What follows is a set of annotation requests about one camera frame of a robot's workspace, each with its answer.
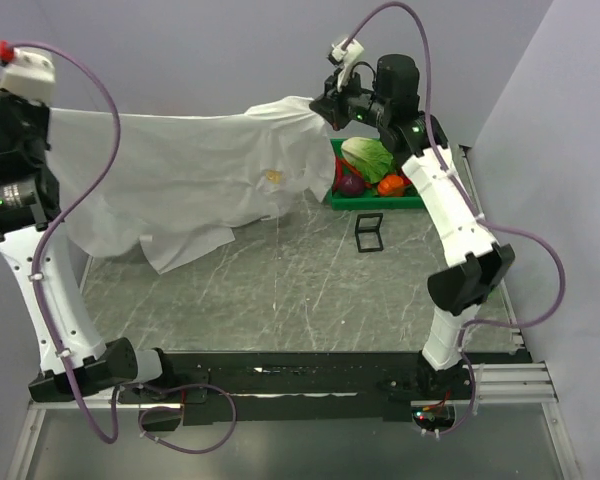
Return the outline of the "white garment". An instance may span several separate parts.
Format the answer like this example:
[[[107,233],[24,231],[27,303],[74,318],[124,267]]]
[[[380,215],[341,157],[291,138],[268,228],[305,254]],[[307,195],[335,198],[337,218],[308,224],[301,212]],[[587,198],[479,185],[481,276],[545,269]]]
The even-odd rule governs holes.
[[[286,215],[305,192],[322,200],[334,179],[326,124],[295,96],[215,117],[57,109],[50,144],[70,239],[99,258],[140,247],[160,273]]]

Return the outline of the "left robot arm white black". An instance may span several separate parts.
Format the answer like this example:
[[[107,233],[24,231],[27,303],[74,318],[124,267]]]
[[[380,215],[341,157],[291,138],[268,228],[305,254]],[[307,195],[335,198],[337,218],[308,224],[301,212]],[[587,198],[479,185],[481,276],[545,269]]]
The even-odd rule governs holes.
[[[126,338],[105,341],[89,317],[69,259],[59,183],[46,162],[50,110],[0,89],[0,254],[25,301],[40,355],[29,392],[35,402],[67,402],[142,383],[157,402],[178,388],[158,349]]]

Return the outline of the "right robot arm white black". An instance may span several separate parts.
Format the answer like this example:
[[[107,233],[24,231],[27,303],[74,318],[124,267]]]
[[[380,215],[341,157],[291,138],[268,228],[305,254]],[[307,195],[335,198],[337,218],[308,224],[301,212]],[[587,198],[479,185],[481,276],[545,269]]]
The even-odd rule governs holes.
[[[515,254],[479,224],[444,131],[419,107],[420,75],[414,60],[402,54],[382,56],[366,89],[354,70],[356,61],[345,54],[329,59],[336,70],[311,110],[336,130],[357,121],[378,131],[382,145],[423,200],[442,243],[447,267],[427,280],[434,314],[416,376],[424,396],[439,398],[460,371],[463,325],[476,317]]]

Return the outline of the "gold brooch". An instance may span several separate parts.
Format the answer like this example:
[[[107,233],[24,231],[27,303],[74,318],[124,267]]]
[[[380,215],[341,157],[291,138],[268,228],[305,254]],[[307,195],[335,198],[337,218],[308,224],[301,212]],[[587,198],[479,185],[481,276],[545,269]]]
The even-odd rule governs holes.
[[[283,177],[283,173],[277,170],[267,170],[265,172],[265,178],[273,184],[280,184]]]

